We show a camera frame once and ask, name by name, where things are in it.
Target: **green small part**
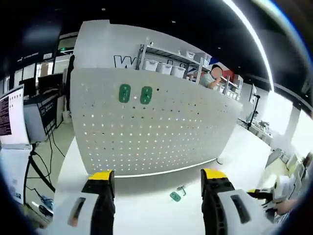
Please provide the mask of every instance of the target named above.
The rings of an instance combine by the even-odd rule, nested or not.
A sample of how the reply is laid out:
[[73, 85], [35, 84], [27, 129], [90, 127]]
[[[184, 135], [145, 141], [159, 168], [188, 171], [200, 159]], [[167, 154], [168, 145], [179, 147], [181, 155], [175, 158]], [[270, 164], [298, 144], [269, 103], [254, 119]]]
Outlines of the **green small part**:
[[175, 193], [175, 192], [172, 192], [172, 193], [170, 194], [170, 197], [171, 197], [174, 201], [176, 201], [176, 202], [179, 202], [179, 201], [181, 200], [181, 197], [180, 197], [177, 193]]
[[140, 103], [149, 104], [152, 98], [152, 87], [143, 87], [141, 89]]
[[121, 103], [127, 103], [129, 101], [129, 98], [131, 96], [131, 87], [128, 84], [122, 84], [119, 87], [119, 95], [118, 99]]

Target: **monitor screen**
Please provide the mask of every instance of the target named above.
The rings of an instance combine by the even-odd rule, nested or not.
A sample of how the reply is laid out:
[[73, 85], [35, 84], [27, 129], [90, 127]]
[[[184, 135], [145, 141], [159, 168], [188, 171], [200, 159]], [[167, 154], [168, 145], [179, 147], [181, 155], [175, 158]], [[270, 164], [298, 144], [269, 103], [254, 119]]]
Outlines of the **monitor screen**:
[[255, 96], [256, 96], [256, 88], [255, 88], [255, 85], [252, 84], [251, 92], [250, 92], [250, 98], [249, 98], [250, 103], [254, 104]]
[[0, 96], [0, 142], [3, 148], [29, 146], [23, 112], [23, 86]]
[[24, 84], [24, 96], [29, 95], [29, 97], [36, 95], [36, 79], [29, 78], [26, 80], [20, 81], [20, 85]]
[[45, 77], [38, 78], [39, 93], [43, 94], [51, 89], [60, 89], [63, 84], [63, 74], [52, 74]]

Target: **white pegboard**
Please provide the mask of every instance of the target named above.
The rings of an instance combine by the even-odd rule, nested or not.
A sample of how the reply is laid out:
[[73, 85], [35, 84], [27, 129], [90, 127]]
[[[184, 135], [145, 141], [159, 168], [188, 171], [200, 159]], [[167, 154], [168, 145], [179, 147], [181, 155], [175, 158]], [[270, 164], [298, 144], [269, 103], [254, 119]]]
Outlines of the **white pegboard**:
[[[118, 100], [131, 86], [128, 103]], [[141, 89], [152, 99], [140, 103]], [[177, 170], [207, 162], [223, 151], [242, 105], [187, 80], [157, 72], [74, 69], [71, 112], [82, 160], [89, 174], [116, 175]]]

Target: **window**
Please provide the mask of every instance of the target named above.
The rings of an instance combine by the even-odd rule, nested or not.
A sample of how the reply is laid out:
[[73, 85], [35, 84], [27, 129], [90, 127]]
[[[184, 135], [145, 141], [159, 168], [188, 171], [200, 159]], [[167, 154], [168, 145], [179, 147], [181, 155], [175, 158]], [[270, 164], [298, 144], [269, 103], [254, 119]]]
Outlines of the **window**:
[[36, 67], [36, 84], [38, 83], [38, 77], [44, 77], [52, 74], [53, 62], [43, 62], [37, 64]]
[[275, 92], [269, 92], [262, 121], [269, 123], [271, 130], [284, 135], [289, 123], [292, 102]]
[[313, 120], [302, 110], [291, 144], [300, 154], [300, 158], [313, 150]]
[[58, 56], [55, 58], [54, 73], [63, 73], [67, 68], [70, 55]]
[[65, 39], [60, 40], [58, 50], [60, 50], [62, 48], [75, 47], [76, 39], [77, 39], [77, 37], [65, 38]]
[[26, 66], [23, 72], [23, 80], [34, 77], [35, 64]]
[[3, 85], [3, 92], [6, 93], [9, 90], [9, 78], [10, 76], [7, 76], [4, 79], [4, 85]]
[[17, 87], [20, 84], [20, 81], [22, 80], [22, 74], [23, 70], [17, 70], [14, 74], [14, 87]]

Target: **black ceiling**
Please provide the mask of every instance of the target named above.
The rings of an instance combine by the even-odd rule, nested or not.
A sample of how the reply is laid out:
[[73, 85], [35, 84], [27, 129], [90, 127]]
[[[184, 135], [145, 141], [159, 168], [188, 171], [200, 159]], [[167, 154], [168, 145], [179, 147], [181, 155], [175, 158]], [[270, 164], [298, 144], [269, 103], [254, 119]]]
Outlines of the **black ceiling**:
[[[268, 56], [275, 83], [303, 98], [307, 68], [279, 25], [250, 0], [233, 0], [256, 30]], [[59, 22], [61, 34], [79, 31], [83, 21], [110, 19], [180, 38], [218, 58], [244, 79], [267, 78], [260, 52], [246, 27], [221, 0], [14, 1], [1, 3], [2, 58], [19, 43], [28, 24]]]

